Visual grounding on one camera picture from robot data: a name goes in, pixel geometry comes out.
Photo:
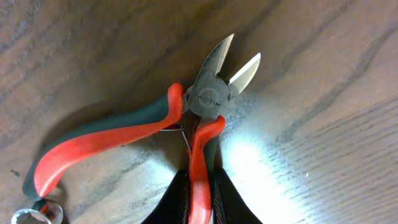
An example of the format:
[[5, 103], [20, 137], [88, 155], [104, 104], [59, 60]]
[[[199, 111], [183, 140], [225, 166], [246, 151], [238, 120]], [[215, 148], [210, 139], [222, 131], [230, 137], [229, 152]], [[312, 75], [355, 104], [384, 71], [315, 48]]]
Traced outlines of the red handled cutting pliers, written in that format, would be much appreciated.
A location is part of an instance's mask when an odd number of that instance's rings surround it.
[[232, 40], [231, 36], [226, 37], [211, 51], [191, 87], [183, 89], [174, 83], [151, 105], [84, 124], [45, 146], [25, 177], [24, 195], [33, 201], [45, 199], [71, 166], [159, 131], [179, 130], [179, 119], [191, 111], [200, 120], [187, 142], [188, 223], [213, 222], [216, 145], [226, 125], [221, 112], [247, 87], [261, 61], [257, 54], [229, 80], [221, 79], [219, 72]]

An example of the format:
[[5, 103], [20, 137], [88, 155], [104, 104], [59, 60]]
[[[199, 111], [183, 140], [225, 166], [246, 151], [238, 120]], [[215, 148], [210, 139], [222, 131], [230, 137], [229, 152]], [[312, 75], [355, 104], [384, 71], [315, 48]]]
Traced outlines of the silver combination wrench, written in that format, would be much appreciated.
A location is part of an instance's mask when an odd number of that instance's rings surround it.
[[11, 224], [61, 224], [62, 222], [62, 207], [46, 199], [26, 202], [14, 212], [11, 218]]

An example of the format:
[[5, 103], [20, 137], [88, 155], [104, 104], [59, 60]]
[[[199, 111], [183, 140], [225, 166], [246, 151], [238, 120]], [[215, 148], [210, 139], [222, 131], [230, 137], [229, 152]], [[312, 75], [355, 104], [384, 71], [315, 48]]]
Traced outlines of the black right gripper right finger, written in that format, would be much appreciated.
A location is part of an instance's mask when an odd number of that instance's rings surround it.
[[262, 224], [248, 208], [223, 168], [215, 170], [213, 223]]

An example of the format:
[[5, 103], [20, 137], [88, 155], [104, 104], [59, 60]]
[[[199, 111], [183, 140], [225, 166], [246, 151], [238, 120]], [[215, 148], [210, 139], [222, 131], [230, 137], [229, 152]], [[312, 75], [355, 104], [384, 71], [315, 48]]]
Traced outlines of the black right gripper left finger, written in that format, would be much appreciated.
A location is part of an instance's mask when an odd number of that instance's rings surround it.
[[157, 206], [142, 224], [187, 224], [189, 188], [188, 171], [178, 170]]

